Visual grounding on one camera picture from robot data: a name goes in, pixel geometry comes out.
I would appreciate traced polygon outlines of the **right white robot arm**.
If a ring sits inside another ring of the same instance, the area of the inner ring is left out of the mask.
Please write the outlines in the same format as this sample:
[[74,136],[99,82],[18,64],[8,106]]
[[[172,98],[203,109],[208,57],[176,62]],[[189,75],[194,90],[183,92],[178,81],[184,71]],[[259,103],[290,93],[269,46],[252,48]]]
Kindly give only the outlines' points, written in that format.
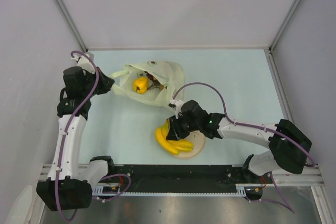
[[163,126],[166,140],[181,141],[199,131],[209,139],[229,138],[266,148],[266,152],[251,154],[245,160],[242,176],[249,183],[279,169],[301,174],[306,165],[312,142],[289,120],[252,125],[230,120],[226,114],[207,113],[194,100],[174,100],[171,106],[175,114]]

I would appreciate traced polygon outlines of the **yellow fake bell pepper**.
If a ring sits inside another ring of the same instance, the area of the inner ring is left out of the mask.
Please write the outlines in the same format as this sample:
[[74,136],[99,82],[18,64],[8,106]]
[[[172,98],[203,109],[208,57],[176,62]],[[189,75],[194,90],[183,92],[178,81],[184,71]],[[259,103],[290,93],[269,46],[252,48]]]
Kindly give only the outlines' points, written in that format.
[[149,87],[149,79],[147,77],[137,78],[133,82],[133,90],[136,93],[144,94],[146,93],[148,87]]

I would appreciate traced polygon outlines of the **yellow fake banana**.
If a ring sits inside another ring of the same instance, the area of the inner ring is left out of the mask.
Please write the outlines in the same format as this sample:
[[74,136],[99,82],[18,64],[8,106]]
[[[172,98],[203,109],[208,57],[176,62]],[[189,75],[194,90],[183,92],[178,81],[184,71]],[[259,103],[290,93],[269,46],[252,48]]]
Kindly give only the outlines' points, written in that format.
[[194,148],[194,144],[187,140],[167,140],[170,130],[170,122],[169,119],[165,121],[165,123],[158,127],[155,130],[155,139],[158,144],[167,152],[178,155],[180,152],[191,152]]

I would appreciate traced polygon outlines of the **cream plate with branch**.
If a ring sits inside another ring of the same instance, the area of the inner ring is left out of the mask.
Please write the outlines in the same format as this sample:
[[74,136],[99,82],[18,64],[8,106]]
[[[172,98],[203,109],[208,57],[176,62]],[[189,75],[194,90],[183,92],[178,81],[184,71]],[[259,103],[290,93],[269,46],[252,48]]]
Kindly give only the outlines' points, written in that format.
[[194,144],[193,150],[190,152],[180,151],[178,155],[172,155],[174,158],[191,159],[197,156],[205,146],[206,137],[200,131],[194,131],[191,132],[185,140]]

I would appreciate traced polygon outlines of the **yellow-green plastic bag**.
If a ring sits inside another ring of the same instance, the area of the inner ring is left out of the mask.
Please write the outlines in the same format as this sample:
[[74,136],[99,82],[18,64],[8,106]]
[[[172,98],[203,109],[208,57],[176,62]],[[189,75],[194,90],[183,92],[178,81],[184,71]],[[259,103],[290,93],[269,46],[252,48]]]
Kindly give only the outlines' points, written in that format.
[[183,68],[171,61],[126,64],[110,77],[119,79],[119,84],[112,86],[115,94],[166,108],[178,89],[185,84]]

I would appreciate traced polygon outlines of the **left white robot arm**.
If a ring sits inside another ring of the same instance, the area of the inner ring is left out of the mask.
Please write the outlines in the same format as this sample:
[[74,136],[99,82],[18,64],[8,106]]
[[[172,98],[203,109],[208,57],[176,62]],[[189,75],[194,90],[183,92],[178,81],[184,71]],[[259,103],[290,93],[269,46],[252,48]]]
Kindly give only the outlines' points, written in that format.
[[38,196],[51,211],[88,208],[98,182],[110,182],[116,175],[111,156],[93,157],[89,166],[79,171],[79,151],[90,98],[109,92],[114,80],[100,69],[89,72],[82,67],[64,70],[63,80],[65,87],[57,105],[59,131],[54,159],[47,178],[36,187]]

